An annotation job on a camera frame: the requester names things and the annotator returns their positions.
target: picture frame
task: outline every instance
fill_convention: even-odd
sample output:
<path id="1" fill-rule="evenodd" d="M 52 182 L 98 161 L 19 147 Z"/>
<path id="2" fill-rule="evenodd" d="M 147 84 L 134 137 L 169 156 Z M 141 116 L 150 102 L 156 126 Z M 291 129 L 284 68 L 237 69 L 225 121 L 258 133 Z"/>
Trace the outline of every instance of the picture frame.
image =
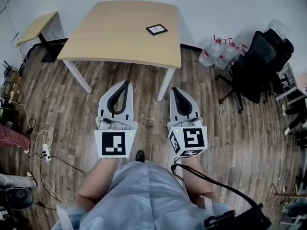
<path id="1" fill-rule="evenodd" d="M 146 27 L 146 30 L 149 31 L 149 33 L 153 36 L 167 32 L 167 29 L 161 24 L 148 26 Z"/>

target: red checkered cloth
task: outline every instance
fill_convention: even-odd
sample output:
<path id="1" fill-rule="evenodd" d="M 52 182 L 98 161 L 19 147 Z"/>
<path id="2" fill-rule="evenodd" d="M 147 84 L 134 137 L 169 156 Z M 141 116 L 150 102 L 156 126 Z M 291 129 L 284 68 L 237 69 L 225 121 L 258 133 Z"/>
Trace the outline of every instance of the red checkered cloth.
<path id="1" fill-rule="evenodd" d="M 24 150 L 29 150 L 30 139 L 15 130 L 0 125 L 0 146 L 19 146 Z"/>

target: black picture frame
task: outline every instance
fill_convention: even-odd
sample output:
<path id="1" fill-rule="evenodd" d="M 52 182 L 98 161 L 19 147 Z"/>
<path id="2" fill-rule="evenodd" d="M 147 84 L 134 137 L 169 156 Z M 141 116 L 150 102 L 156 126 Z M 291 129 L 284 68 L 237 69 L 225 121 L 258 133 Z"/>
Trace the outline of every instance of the black picture frame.
<path id="1" fill-rule="evenodd" d="M 160 26 L 160 27 L 162 27 L 164 30 L 163 30 L 163 31 L 159 31 L 159 32 L 157 32 L 157 33 L 153 33 L 153 32 L 150 30 L 150 28 L 155 27 L 155 26 Z M 161 33 L 166 33 L 166 32 L 168 31 L 168 30 L 167 30 L 164 26 L 162 26 L 161 24 L 148 26 L 148 27 L 146 27 L 146 30 L 149 31 L 150 34 L 153 35 L 153 36 L 158 35 L 158 34 L 161 34 Z"/>

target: light blue shirt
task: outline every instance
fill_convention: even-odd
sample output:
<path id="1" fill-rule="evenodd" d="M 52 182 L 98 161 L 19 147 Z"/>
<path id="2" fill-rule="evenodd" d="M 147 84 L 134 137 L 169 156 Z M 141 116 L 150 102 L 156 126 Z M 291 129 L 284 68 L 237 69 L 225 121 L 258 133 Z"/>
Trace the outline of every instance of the light blue shirt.
<path id="1" fill-rule="evenodd" d="M 215 215 L 231 210 L 213 203 Z M 150 162 L 131 162 L 117 171 L 107 195 L 89 212 L 67 209 L 76 230 L 196 230 L 210 217 L 193 204 L 175 177 Z M 52 230 L 61 230 L 59 222 Z"/>

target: black office chair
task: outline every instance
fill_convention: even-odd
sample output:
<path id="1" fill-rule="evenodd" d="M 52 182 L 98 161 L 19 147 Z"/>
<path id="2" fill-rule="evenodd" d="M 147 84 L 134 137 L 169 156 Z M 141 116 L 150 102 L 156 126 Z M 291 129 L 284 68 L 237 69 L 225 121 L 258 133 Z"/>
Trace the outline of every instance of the black office chair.
<path id="1" fill-rule="evenodd" d="M 278 77 L 280 71 L 293 52 L 293 46 L 289 40 L 282 40 L 277 33 L 269 29 L 262 33 L 256 31 L 248 52 L 240 55 L 238 60 L 232 66 L 232 81 L 218 75 L 216 79 L 221 78 L 227 84 L 232 86 L 232 91 L 219 100 L 223 100 L 236 92 L 239 100 L 239 113 L 243 111 L 241 94 L 250 101 L 258 104 L 260 102 L 261 92 L 265 92 L 267 102 L 267 92 L 271 92 L 271 84 L 275 92 L 282 92 L 283 85 Z"/>

